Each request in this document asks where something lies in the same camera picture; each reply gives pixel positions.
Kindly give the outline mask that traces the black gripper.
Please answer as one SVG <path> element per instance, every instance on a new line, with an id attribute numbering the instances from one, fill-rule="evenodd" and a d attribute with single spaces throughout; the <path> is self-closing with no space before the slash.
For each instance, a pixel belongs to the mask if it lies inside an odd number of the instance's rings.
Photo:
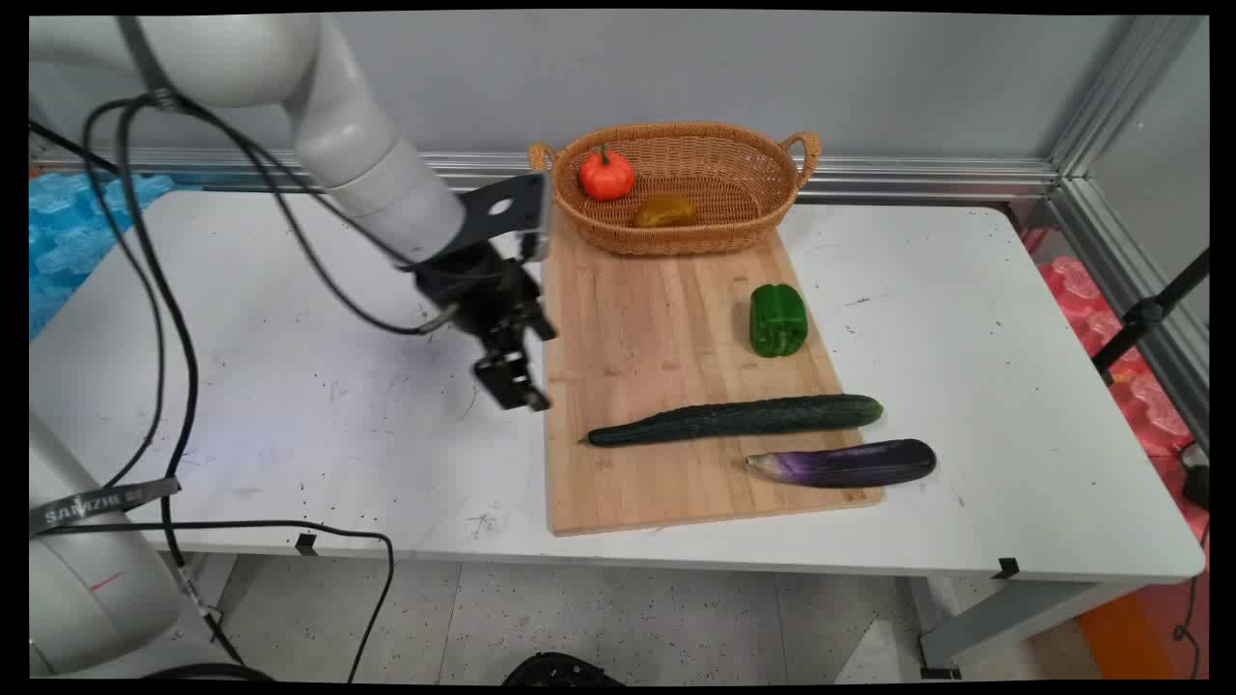
<path id="1" fill-rule="evenodd" d="M 559 333 L 545 313 L 540 284 L 524 265 L 491 242 L 475 242 L 420 263 L 413 275 L 417 289 L 438 308 L 456 308 L 452 322 L 464 333 L 481 336 L 483 355 L 472 372 L 492 399 L 507 411 L 527 406 L 544 412 L 551 401 L 533 378 L 524 333 L 531 330 L 540 343 L 551 343 Z"/>

